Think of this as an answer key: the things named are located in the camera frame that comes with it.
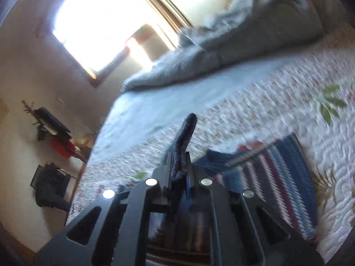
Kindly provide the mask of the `striped blue knitted sweater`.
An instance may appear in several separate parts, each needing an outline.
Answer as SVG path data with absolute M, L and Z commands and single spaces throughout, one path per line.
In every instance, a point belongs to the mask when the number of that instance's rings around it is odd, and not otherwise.
M 207 150 L 193 165 L 232 192 L 252 190 L 305 240 L 315 240 L 315 186 L 295 133 L 267 145 L 256 142 L 234 153 Z

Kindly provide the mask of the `black chair with clothes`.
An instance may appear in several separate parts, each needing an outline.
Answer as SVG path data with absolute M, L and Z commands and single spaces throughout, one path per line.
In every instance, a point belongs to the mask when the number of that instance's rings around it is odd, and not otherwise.
M 30 186 L 34 189 L 35 202 L 39 207 L 57 208 L 68 213 L 70 203 L 64 199 L 71 179 L 79 181 L 54 163 L 38 165 Z

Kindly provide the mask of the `wooden coat rack with clothes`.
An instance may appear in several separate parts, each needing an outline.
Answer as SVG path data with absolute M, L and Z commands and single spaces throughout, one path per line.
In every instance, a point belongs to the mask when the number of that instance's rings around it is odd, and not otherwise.
M 34 103 L 28 104 L 22 100 L 24 112 L 30 114 L 34 119 L 37 129 L 37 140 L 44 141 L 49 137 L 52 149 L 64 158 L 77 158 L 86 163 L 89 157 L 79 143 L 75 143 L 71 131 L 47 108 L 40 107 L 35 109 Z

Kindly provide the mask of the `floral quilted bedspread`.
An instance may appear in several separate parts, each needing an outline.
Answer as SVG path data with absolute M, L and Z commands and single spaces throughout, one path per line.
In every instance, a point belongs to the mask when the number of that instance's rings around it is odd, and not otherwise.
M 113 104 L 79 183 L 69 218 L 103 189 L 160 162 L 189 113 L 192 159 L 295 133 L 317 193 L 318 251 L 337 257 L 354 227 L 354 28 L 342 25 L 309 49 L 235 65 L 161 89 L 131 91 Z

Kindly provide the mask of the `grey crumpled duvet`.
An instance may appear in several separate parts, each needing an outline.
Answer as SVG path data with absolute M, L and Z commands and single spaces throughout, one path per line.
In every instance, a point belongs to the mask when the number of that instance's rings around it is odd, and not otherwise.
M 127 78 L 122 92 L 194 79 L 323 33 L 311 0 L 232 0 L 204 26 L 181 30 L 178 48 Z

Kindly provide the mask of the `beige window curtain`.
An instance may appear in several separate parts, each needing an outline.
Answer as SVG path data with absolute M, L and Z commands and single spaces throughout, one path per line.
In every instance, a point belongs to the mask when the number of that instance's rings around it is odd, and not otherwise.
M 179 45 L 179 33 L 182 28 L 191 28 L 192 24 L 171 0 L 145 0 L 158 16 L 157 26 L 166 36 L 167 46 L 174 50 Z

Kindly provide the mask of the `grey pillow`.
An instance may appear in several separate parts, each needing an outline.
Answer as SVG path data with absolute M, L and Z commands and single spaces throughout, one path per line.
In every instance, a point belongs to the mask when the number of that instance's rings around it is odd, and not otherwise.
M 348 13 L 340 0 L 311 0 L 325 33 L 349 22 Z

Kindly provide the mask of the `window with wooden frame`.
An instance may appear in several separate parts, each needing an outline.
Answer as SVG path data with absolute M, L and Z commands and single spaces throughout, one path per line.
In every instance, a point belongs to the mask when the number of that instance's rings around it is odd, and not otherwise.
M 63 0 L 52 34 L 98 87 L 125 59 L 143 69 L 152 60 L 143 43 L 157 35 L 170 51 L 177 35 L 146 0 Z

